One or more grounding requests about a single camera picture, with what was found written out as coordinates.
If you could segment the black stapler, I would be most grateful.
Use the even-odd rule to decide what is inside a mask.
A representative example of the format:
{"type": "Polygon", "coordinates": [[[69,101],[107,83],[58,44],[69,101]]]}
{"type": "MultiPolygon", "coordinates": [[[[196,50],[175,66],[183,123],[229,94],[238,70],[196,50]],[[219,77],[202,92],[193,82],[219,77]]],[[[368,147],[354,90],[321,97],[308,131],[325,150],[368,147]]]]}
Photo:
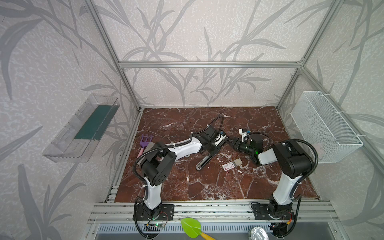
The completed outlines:
{"type": "Polygon", "coordinates": [[[209,151],[209,153],[196,165],[196,170],[202,170],[207,163],[209,163],[209,161],[218,154],[219,151],[220,149],[209,151]]]}

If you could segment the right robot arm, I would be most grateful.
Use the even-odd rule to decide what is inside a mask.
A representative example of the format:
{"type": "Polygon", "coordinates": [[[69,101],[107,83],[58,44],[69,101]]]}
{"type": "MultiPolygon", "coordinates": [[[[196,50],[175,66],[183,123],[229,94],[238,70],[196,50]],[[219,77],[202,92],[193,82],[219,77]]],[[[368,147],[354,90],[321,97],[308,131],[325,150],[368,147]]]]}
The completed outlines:
{"type": "Polygon", "coordinates": [[[293,219],[292,204],[298,198],[294,194],[299,186],[314,172],[319,156],[316,149],[308,142],[300,139],[289,139],[268,146],[264,149],[263,141],[270,138],[263,133],[242,133],[240,138],[227,140],[236,152],[246,154],[259,165],[278,163],[282,171],[278,186],[269,199],[268,204],[251,203],[256,220],[293,219]]]}

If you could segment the red white staple box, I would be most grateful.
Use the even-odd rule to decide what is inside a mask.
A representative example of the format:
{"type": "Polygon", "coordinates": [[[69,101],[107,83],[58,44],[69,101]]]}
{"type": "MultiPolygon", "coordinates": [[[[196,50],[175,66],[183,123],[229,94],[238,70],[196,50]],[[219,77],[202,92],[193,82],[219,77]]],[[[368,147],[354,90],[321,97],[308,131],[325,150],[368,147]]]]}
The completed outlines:
{"type": "Polygon", "coordinates": [[[227,164],[222,165],[222,168],[225,172],[227,172],[231,169],[235,169],[236,167],[241,166],[242,164],[243,164],[243,162],[241,159],[236,159],[234,161],[231,161],[227,164]]]}

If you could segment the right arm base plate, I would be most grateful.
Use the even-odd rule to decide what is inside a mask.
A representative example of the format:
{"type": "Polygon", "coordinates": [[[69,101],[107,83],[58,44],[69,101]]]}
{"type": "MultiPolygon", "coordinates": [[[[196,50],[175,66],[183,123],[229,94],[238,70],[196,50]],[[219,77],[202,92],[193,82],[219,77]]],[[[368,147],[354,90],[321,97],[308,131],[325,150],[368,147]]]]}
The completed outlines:
{"type": "Polygon", "coordinates": [[[292,204],[278,205],[275,202],[269,204],[253,202],[251,209],[256,220],[292,220],[295,217],[292,204]]]}

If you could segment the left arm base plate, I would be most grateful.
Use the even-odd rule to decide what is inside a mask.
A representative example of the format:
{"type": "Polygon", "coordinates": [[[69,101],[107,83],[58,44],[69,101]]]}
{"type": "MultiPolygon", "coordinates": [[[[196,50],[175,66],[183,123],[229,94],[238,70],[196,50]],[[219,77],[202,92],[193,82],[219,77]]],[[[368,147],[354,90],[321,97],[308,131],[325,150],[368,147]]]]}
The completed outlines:
{"type": "Polygon", "coordinates": [[[150,210],[145,204],[138,204],[134,207],[133,219],[136,221],[171,221],[173,220],[175,205],[160,204],[154,210],[150,210]]]}

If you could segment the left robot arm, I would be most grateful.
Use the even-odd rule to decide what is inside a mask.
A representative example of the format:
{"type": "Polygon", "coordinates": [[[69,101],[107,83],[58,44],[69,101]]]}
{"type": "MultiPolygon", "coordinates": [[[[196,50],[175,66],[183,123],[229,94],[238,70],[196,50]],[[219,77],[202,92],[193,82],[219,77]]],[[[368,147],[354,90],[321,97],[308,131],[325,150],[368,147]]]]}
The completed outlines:
{"type": "Polygon", "coordinates": [[[222,130],[208,126],[204,131],[192,133],[184,141],[175,144],[158,142],[152,149],[137,158],[133,166],[135,176],[144,183],[145,196],[135,201],[133,219],[135,221],[154,220],[161,212],[173,218],[174,205],[162,206],[162,184],[170,175],[175,162],[192,154],[208,154],[196,165],[200,171],[219,153],[226,143],[227,135],[222,130]]]}

